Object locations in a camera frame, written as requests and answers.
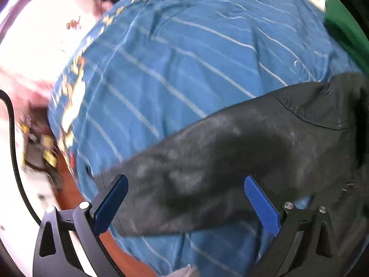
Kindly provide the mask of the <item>black leather jacket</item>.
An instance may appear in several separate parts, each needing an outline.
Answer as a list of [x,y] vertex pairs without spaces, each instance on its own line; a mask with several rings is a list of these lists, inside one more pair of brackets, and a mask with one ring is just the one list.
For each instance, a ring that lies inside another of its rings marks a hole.
[[368,233],[368,79],[357,73],[301,83],[222,109],[95,176],[124,174],[114,227],[164,235],[246,218],[244,179],[283,201],[328,209],[345,274]]

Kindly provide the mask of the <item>blue striped bed sheet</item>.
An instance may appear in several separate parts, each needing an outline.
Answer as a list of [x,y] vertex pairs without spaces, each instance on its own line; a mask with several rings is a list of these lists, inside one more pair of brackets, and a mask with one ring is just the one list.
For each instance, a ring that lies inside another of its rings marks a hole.
[[[49,106],[81,194],[93,199],[102,191],[96,175],[222,109],[339,74],[364,76],[323,18],[307,0],[117,2],[62,71]],[[114,240],[157,276],[186,266],[249,276],[272,240],[252,206],[240,220],[164,235],[123,236],[117,216]]]

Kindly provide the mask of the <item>green varsity jacket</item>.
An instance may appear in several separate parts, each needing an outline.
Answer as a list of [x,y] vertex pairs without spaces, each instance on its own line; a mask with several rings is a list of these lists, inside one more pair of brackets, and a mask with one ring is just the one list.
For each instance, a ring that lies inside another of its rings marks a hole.
[[328,33],[352,57],[368,76],[368,39],[339,0],[325,1],[324,26]]

